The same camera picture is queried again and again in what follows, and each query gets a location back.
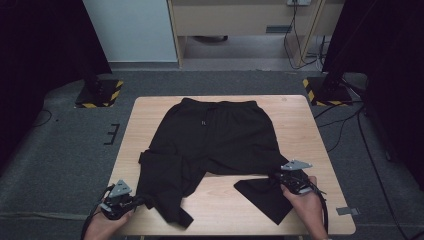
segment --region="wooden table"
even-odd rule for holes
[[[287,159],[312,163],[308,175],[318,178],[318,186],[327,193],[330,234],[352,234],[351,215],[339,216],[336,208],[346,207],[331,162],[305,97],[297,95],[266,96],[188,96],[199,101],[255,100],[273,121],[280,151]],[[110,183],[123,179],[135,192],[138,184],[140,152],[145,151],[159,123],[170,107],[183,97],[140,97],[134,104],[122,140]],[[280,225],[268,219],[241,195],[234,183],[241,179],[264,176],[216,176],[207,174],[196,191],[183,199],[181,207],[193,218],[183,229],[168,224],[155,209],[137,209],[131,221],[120,231],[124,235],[302,235],[307,234],[296,213],[291,211]]]

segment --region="black pants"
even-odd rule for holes
[[[255,101],[184,98],[166,113],[139,162],[137,194],[166,221],[187,227],[192,219],[180,208],[181,199],[195,191],[206,172],[267,175],[287,159],[270,118]]]

